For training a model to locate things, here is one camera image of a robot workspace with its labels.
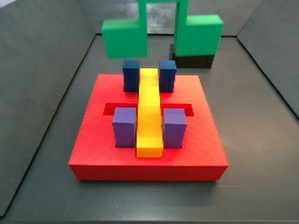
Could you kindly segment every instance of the yellow bar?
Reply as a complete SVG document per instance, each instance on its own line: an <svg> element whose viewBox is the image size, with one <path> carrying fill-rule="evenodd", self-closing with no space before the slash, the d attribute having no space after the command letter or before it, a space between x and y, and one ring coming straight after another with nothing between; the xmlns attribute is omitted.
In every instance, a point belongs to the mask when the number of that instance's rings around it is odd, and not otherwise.
<svg viewBox="0 0 299 224"><path fill-rule="evenodd" d="M141 69L137 156L161 158L165 152L158 69Z"/></svg>

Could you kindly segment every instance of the blue block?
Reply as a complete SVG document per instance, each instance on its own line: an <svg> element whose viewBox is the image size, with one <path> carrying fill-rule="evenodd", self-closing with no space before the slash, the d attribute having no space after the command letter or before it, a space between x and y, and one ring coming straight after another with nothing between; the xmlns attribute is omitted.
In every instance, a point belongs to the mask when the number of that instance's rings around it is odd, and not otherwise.
<svg viewBox="0 0 299 224"><path fill-rule="evenodd" d="M162 60L159 64L159 88L161 93L174 91L177 65L174 60Z"/></svg>
<svg viewBox="0 0 299 224"><path fill-rule="evenodd" d="M137 109L117 108L114 115L114 130L118 148L137 147Z"/></svg>
<svg viewBox="0 0 299 224"><path fill-rule="evenodd" d="M163 147L182 148L187 128L187 119L183 108L163 110Z"/></svg>
<svg viewBox="0 0 299 224"><path fill-rule="evenodd" d="M123 65L125 73L125 91L138 92L139 90L139 72L141 62L137 59L126 59Z"/></svg>

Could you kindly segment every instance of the red block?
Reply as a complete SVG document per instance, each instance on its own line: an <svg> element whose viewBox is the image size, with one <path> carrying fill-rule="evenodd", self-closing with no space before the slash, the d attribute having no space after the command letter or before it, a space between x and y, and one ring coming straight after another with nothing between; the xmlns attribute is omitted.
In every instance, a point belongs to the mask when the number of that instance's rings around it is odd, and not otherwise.
<svg viewBox="0 0 299 224"><path fill-rule="evenodd" d="M187 130L182 149L162 158L137 158L137 149L117 148L115 107L137 107L138 93L123 91L122 74L98 77L70 168L81 180L218 180L229 168L221 136L198 76L177 75L174 93L162 94L162 108L185 108Z"/></svg>

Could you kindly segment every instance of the purple block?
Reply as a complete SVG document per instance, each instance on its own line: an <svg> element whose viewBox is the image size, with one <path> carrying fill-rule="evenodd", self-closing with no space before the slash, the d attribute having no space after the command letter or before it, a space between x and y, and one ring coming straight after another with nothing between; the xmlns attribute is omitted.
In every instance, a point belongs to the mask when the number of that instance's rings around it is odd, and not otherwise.
<svg viewBox="0 0 299 224"><path fill-rule="evenodd" d="M137 109L117 108L114 116L114 130L118 148L137 147Z"/></svg>
<svg viewBox="0 0 299 224"><path fill-rule="evenodd" d="M187 119L183 108L163 110L163 147L182 148L187 128Z"/></svg>

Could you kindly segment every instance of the building block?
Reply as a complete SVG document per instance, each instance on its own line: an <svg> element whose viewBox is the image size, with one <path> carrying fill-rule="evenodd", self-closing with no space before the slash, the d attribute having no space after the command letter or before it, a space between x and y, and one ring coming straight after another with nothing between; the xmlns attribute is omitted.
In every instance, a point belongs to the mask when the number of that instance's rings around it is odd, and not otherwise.
<svg viewBox="0 0 299 224"><path fill-rule="evenodd" d="M174 91L177 65L174 60L162 60L159 63L159 88L161 93Z"/></svg>
<svg viewBox="0 0 299 224"><path fill-rule="evenodd" d="M178 68L211 68L215 55L177 56L171 44L170 60L175 61Z"/></svg>
<svg viewBox="0 0 299 224"><path fill-rule="evenodd" d="M183 31L178 33L177 43L174 43L175 55L215 55L224 25L218 15L189 16Z"/></svg>
<svg viewBox="0 0 299 224"><path fill-rule="evenodd" d="M117 108L113 125L117 147L137 147L137 109Z"/></svg>
<svg viewBox="0 0 299 224"><path fill-rule="evenodd" d="M138 92L139 89L139 75L141 62L137 59L126 59L123 65L125 73L125 91Z"/></svg>
<svg viewBox="0 0 299 224"><path fill-rule="evenodd" d="M224 21L218 15L189 16L189 0L139 0L139 18L106 20L102 33L111 59L147 56L147 4L177 3L174 49L177 56L215 55Z"/></svg>
<svg viewBox="0 0 299 224"><path fill-rule="evenodd" d="M147 57L147 31L139 19L106 20L102 33L111 59Z"/></svg>
<svg viewBox="0 0 299 224"><path fill-rule="evenodd" d="M145 68L141 71L137 157L161 158L165 151L163 119L158 71Z"/></svg>
<svg viewBox="0 0 299 224"><path fill-rule="evenodd" d="M175 91L161 93L161 100L165 109L185 106L189 128L183 147L179 150L165 149L161 158L138 158L135 148L117 147L111 125L114 116L111 108L118 104L137 105L138 93L123 91L122 74L98 76L70 158L70 168L78 179L138 181L221 179L230 164L199 76L177 75Z"/></svg>
<svg viewBox="0 0 299 224"><path fill-rule="evenodd" d="M163 110L163 147L182 148L187 120L183 108Z"/></svg>

